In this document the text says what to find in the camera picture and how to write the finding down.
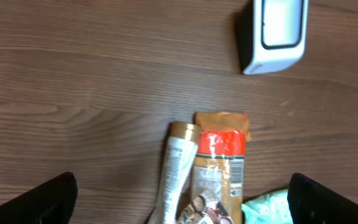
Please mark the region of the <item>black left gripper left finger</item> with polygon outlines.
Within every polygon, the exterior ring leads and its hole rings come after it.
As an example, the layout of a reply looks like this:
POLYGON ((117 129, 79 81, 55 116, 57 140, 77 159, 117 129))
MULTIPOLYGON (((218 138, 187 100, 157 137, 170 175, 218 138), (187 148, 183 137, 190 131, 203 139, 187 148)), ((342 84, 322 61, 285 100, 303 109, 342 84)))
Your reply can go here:
POLYGON ((64 172, 0 205, 0 223, 68 224, 77 196, 74 174, 64 172))

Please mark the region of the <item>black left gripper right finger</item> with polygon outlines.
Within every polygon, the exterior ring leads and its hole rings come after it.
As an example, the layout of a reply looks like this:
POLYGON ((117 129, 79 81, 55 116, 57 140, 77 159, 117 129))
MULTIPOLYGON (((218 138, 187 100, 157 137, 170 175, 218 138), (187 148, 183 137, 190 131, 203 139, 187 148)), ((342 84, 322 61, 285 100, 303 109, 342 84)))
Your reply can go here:
POLYGON ((358 224, 358 204, 301 173, 292 175, 287 200, 294 224, 358 224))

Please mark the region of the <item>mint green wipes packet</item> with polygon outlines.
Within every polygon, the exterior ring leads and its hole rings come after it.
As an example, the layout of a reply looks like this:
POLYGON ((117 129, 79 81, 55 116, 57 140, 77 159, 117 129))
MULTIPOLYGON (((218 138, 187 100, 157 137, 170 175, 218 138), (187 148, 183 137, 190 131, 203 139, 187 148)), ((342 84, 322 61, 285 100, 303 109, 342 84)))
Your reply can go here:
POLYGON ((245 224, 293 224, 288 189, 277 190, 242 204, 245 224))

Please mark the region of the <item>white gold-capped tube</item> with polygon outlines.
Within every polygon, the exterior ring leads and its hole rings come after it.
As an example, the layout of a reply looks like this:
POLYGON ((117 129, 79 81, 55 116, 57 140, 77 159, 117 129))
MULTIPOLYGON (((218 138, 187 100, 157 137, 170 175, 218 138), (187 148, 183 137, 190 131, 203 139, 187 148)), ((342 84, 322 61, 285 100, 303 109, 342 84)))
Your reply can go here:
POLYGON ((181 191, 195 160, 200 133, 201 128, 195 124, 182 121, 170 124, 157 203, 148 224, 175 223, 181 191))

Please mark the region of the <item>beige brown snack pouch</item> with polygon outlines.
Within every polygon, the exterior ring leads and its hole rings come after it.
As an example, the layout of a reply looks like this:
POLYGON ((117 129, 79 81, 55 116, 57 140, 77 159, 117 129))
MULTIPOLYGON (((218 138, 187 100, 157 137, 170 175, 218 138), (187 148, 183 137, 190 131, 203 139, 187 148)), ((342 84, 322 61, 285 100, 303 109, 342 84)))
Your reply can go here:
POLYGON ((184 208, 176 224, 234 224, 234 221, 217 196, 205 190, 184 208))

